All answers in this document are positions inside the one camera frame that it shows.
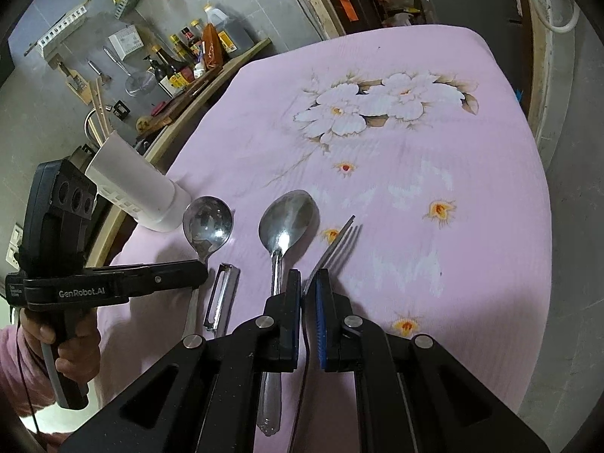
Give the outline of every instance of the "orange sticker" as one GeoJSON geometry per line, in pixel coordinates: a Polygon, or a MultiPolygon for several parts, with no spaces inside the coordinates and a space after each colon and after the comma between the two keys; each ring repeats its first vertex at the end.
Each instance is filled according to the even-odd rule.
{"type": "Polygon", "coordinates": [[[350,0],[340,0],[340,3],[342,3],[342,7],[344,7],[344,11],[346,12],[348,20],[350,20],[351,22],[357,22],[359,18],[356,12],[354,11],[354,7],[352,6],[350,0]]]}

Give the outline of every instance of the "white hose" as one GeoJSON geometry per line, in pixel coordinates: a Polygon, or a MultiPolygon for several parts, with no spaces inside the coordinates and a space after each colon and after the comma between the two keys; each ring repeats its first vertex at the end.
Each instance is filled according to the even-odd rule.
{"type": "Polygon", "coordinates": [[[580,14],[581,10],[579,9],[579,5],[577,5],[577,3],[574,0],[572,0],[572,1],[574,4],[573,16],[571,17],[569,23],[567,23],[566,25],[563,25],[561,27],[555,27],[550,22],[549,16],[547,16],[545,14],[543,7],[541,6],[539,0],[532,0],[533,6],[535,7],[535,11],[537,12],[537,16],[539,17],[539,20],[543,23],[544,26],[546,26],[547,29],[549,29],[552,32],[555,32],[557,34],[566,34],[567,32],[572,31],[575,28],[575,26],[577,25],[577,22],[579,21],[579,14],[580,14]]]}

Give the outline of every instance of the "plastic jug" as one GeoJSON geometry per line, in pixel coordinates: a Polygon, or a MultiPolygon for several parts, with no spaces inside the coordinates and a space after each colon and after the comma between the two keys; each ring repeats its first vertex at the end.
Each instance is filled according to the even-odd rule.
{"type": "Polygon", "coordinates": [[[222,47],[230,58],[239,56],[254,46],[254,41],[239,22],[212,5],[206,5],[204,10],[208,23],[216,28],[222,47]]]}

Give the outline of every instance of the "metal fork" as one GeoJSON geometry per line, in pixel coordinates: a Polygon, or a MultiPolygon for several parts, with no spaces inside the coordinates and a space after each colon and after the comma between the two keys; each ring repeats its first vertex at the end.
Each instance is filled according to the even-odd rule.
{"type": "Polygon", "coordinates": [[[298,407],[296,410],[294,426],[292,428],[292,434],[289,439],[288,453],[294,452],[296,432],[298,430],[298,422],[300,420],[300,413],[302,410],[302,405],[304,403],[304,390],[306,389],[306,379],[308,377],[308,371],[309,371],[309,367],[310,367],[309,366],[310,365],[310,346],[309,346],[309,341],[308,341],[308,331],[306,328],[306,318],[305,318],[306,317],[306,304],[305,304],[306,294],[308,293],[310,284],[312,283],[312,280],[315,278],[316,273],[319,272],[319,269],[322,269],[323,267],[328,267],[331,270],[333,270],[334,273],[339,272],[342,269],[344,263],[348,260],[348,257],[350,256],[352,250],[354,249],[354,246],[356,245],[356,241],[361,232],[361,226],[355,226],[355,227],[352,227],[351,230],[349,229],[351,227],[353,221],[354,221],[354,216],[352,216],[352,218],[348,220],[348,223],[346,223],[346,225],[344,225],[342,230],[340,230],[340,233],[337,235],[336,239],[330,244],[329,248],[327,249],[327,251],[325,251],[325,254],[323,254],[323,257],[321,257],[321,259],[319,260],[319,263],[315,266],[315,268],[310,273],[309,278],[304,283],[304,292],[302,293],[303,296],[302,296],[302,301],[301,301],[301,308],[302,308],[301,320],[302,320],[302,337],[304,339],[304,347],[306,349],[306,362],[304,363],[304,373],[302,375],[302,383],[300,385],[300,395],[298,397],[298,407]]]}

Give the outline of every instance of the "brown bag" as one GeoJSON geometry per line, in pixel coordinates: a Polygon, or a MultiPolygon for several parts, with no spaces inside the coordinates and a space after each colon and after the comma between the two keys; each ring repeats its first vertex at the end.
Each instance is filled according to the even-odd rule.
{"type": "Polygon", "coordinates": [[[218,37],[218,32],[212,24],[207,24],[203,29],[203,35],[201,36],[203,44],[205,46],[205,54],[203,55],[203,62],[208,70],[213,68],[222,68],[224,65],[224,58],[222,57],[222,44],[218,37]]]}

